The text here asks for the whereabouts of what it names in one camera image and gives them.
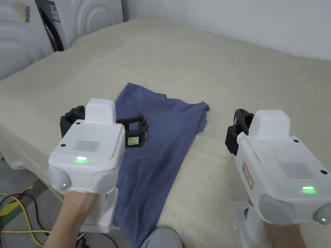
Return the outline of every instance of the bed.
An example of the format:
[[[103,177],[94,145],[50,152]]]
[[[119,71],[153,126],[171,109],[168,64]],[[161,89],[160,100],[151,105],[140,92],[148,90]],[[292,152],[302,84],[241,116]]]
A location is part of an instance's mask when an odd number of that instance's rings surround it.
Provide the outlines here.
[[[186,247],[237,247],[228,207],[247,193],[224,145],[234,111],[281,109],[331,170],[331,61],[287,55],[159,19],[135,19],[79,39],[0,82],[0,150],[48,187],[59,117],[90,98],[115,100],[127,82],[211,110],[168,195],[159,226]],[[329,247],[331,226],[303,224],[308,247]]]

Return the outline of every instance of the washing machine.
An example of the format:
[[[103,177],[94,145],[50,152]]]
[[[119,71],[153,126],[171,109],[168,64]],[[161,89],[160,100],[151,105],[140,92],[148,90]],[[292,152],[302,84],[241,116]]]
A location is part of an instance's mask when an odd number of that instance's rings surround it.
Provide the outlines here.
[[[0,80],[53,53],[34,0],[0,0]]]
[[[64,49],[78,38],[123,22],[121,0],[37,0],[48,11]]]

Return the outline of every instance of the blue t-shirt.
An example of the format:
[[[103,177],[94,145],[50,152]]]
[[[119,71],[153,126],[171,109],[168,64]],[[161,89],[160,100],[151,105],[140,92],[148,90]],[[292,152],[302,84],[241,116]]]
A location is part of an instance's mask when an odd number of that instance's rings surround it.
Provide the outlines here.
[[[128,83],[116,102],[118,119],[142,112],[149,125],[142,148],[126,148],[118,176],[118,201],[113,224],[142,245],[156,228],[164,203],[195,134],[206,125],[205,103],[188,104],[168,99]],[[137,124],[130,125],[136,129]]]

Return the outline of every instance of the barcode sticker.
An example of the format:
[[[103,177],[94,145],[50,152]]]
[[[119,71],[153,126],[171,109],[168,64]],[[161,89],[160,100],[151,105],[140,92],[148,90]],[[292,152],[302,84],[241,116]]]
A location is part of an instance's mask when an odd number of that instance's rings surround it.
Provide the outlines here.
[[[25,21],[30,22],[30,6],[26,6],[25,8]]]
[[[22,2],[18,1],[15,3],[15,7],[22,21],[30,22],[30,6],[25,6]]]
[[[58,9],[56,8],[55,2],[47,1],[47,3],[48,3],[48,6],[49,6],[49,10],[52,14],[53,21],[61,22],[60,17],[59,17],[59,12],[58,12]]]

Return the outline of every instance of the speaker grille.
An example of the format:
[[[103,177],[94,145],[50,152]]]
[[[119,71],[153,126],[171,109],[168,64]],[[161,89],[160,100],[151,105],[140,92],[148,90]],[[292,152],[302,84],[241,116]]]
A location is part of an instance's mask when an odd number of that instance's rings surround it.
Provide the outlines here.
[[[100,142],[97,141],[78,140],[73,148],[73,151],[97,153],[99,146]]]
[[[314,174],[304,163],[279,163],[289,179],[314,179]]]

